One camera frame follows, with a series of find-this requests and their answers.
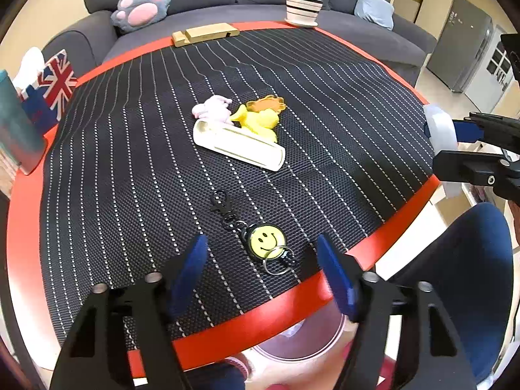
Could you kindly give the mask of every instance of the white saucer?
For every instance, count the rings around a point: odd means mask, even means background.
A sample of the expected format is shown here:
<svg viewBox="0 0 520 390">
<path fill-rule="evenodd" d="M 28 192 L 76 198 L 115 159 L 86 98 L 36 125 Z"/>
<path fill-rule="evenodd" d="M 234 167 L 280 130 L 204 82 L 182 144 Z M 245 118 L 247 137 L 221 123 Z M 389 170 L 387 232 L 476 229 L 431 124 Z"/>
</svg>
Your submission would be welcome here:
<svg viewBox="0 0 520 390">
<path fill-rule="evenodd" d="M 287 19 L 285 19 L 285 22 L 287 22 L 287 23 L 289 23 L 290 25 L 293 25 L 293 26 L 300 26 L 302 28 L 314 28 L 314 27 L 318 26 L 318 22 L 299 23 L 299 22 L 294 22 L 292 20 L 287 20 Z"/>
</svg>

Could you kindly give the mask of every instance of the paw print pillow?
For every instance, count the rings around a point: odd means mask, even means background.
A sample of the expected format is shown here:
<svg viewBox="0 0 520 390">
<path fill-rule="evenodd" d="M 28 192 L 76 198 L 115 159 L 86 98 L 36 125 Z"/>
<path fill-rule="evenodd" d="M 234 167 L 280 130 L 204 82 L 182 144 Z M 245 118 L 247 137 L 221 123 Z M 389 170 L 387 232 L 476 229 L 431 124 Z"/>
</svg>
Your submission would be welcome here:
<svg viewBox="0 0 520 390">
<path fill-rule="evenodd" d="M 114 26 L 124 32 L 133 32 L 166 17 L 171 0 L 119 0 L 112 13 Z"/>
</svg>

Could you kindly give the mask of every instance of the person's leg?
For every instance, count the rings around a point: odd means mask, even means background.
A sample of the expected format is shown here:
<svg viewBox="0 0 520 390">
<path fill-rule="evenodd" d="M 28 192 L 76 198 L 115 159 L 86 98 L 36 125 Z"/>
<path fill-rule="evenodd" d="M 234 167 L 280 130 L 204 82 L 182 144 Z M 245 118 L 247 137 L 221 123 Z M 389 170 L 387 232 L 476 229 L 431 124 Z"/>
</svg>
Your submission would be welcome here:
<svg viewBox="0 0 520 390">
<path fill-rule="evenodd" d="M 242 372 L 226 362 L 187 371 L 186 377 L 193 390 L 245 390 Z"/>
<path fill-rule="evenodd" d="M 509 227 L 495 206 L 477 204 L 461 215 L 389 281 L 404 286 L 430 282 L 459 333 L 477 382 L 490 374 L 513 294 Z"/>
</svg>

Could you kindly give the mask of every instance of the union jack pillow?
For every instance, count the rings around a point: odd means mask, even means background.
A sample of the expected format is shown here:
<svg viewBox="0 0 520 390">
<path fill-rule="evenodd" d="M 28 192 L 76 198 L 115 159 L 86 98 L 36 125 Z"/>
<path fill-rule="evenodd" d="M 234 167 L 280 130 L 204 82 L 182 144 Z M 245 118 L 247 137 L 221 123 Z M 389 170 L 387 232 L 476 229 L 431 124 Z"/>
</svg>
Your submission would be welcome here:
<svg viewBox="0 0 520 390">
<path fill-rule="evenodd" d="M 23 110 L 40 133 L 61 120 L 76 83 L 67 52 L 61 50 L 45 64 L 37 81 L 22 90 Z"/>
</svg>

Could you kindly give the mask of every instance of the door window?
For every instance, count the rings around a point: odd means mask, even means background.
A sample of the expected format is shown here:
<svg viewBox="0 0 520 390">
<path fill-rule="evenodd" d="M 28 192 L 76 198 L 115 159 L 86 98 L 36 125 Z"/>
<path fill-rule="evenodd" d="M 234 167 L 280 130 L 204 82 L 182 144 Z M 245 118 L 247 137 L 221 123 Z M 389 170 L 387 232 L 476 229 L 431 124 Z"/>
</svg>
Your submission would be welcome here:
<svg viewBox="0 0 520 390">
<path fill-rule="evenodd" d="M 507 52 L 502 44 L 502 41 L 498 41 L 497 47 L 489 64 L 487 66 L 487 71 L 494 75 L 497 82 L 500 85 L 504 85 L 504 80 L 506 75 L 509 73 L 511 69 L 511 63 L 508 59 Z"/>
</svg>

